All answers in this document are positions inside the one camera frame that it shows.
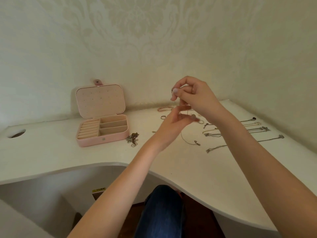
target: person's right arm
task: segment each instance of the person's right arm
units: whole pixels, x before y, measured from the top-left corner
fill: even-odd
[[[186,76],[173,87],[181,99],[217,126],[268,216],[284,237],[317,236],[317,196],[262,147],[208,85]]]

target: jewelry box lid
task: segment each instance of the jewelry box lid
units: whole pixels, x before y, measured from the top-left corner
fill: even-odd
[[[123,91],[118,84],[79,88],[76,99],[80,115],[87,119],[121,114],[125,110]]]

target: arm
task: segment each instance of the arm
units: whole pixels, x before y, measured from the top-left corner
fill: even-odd
[[[317,197],[252,137],[205,82],[185,77],[174,88],[171,100],[179,97],[217,126],[278,231],[285,237],[315,237]]]
[[[117,237],[157,154],[171,144],[194,116],[179,114],[190,106],[177,106],[158,131],[143,145],[128,167],[85,213],[68,238]]]

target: person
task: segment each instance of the person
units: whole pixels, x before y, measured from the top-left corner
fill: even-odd
[[[317,197],[266,149],[221,103],[207,83],[186,76],[172,89],[172,109],[158,131],[85,213],[69,238],[117,237],[131,205],[159,152],[169,146],[194,116],[180,114],[193,108],[215,124],[254,193],[283,237],[317,237]],[[182,199],[169,186],[158,186],[145,201],[135,237],[181,237]]]

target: person's left hand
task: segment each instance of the person's left hand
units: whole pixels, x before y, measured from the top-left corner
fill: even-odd
[[[152,136],[151,140],[156,143],[159,151],[169,146],[187,125],[198,122],[199,119],[193,115],[180,114],[180,111],[191,109],[191,106],[176,106],[170,114],[166,116],[158,131]]]

